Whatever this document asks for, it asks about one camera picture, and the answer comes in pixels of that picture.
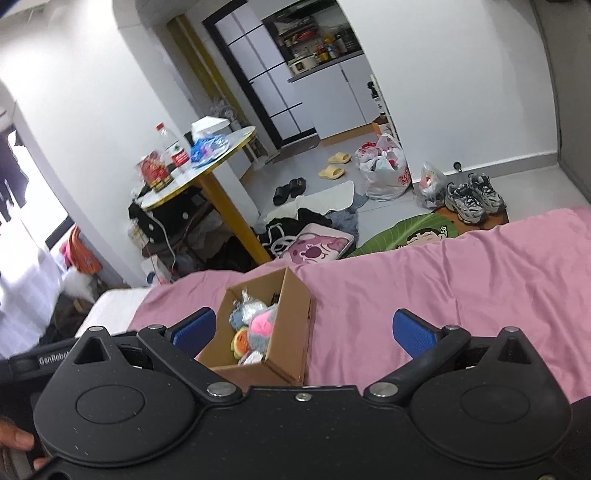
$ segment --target white towel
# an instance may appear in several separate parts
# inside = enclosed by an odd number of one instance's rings
[[[353,204],[354,196],[355,183],[349,180],[322,192],[300,195],[292,202],[285,203],[273,210],[265,217],[264,222],[268,224],[274,218],[297,219],[297,211],[300,208],[307,208],[321,215],[326,215],[333,210],[344,210]]]

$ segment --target gray cloth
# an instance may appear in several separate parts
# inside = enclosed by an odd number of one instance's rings
[[[339,210],[338,212],[327,213],[325,217],[332,221],[331,228],[353,235],[353,238],[355,239],[353,245],[357,245],[357,242],[359,241],[359,214],[357,211],[352,210],[352,207],[349,207],[345,210]]]
[[[355,194],[353,195],[353,203],[351,204],[351,206],[349,207],[349,210],[352,210],[354,212],[356,212],[357,210],[359,210],[363,205],[365,205],[365,202],[367,202],[368,196],[367,195],[360,195],[359,193],[355,192]]]

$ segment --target yellow table leg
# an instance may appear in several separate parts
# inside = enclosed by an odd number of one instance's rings
[[[271,257],[267,253],[267,250],[263,248],[213,173],[201,175],[197,181],[201,185],[203,193],[213,203],[213,206],[233,230],[255,262],[259,265],[270,262]]]

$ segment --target rice cooker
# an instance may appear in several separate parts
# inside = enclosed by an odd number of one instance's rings
[[[299,59],[292,60],[290,62],[290,68],[296,75],[307,72],[318,66],[318,60],[313,55],[307,57],[300,57]]]

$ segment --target human hand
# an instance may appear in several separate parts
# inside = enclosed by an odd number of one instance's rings
[[[35,445],[35,438],[28,432],[21,430],[6,420],[0,419],[0,449],[10,448],[28,452]],[[33,461],[35,470],[39,470],[49,461],[49,458],[37,458]]]

